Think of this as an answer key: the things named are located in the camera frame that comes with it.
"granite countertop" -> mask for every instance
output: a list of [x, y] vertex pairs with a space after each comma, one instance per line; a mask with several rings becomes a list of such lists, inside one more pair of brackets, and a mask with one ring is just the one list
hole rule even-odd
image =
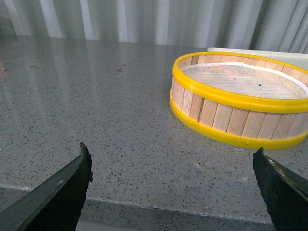
[[[74, 159], [83, 141], [93, 159], [87, 207], [131, 205], [271, 226], [255, 150], [204, 137], [170, 110], [172, 65], [196, 51], [205, 49], [2, 38], [0, 208], [14, 190], [39, 186]], [[307, 179], [307, 145], [265, 153]]]

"round wooden tray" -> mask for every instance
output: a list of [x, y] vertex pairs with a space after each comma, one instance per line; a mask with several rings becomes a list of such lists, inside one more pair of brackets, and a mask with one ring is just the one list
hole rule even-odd
[[306, 86], [308, 71], [277, 60], [232, 52], [198, 52], [173, 65], [170, 107], [193, 130], [228, 144], [282, 149], [308, 135], [308, 98], [269, 99], [238, 94], [198, 82], [180, 68], [194, 64], [239, 62], [285, 73]]

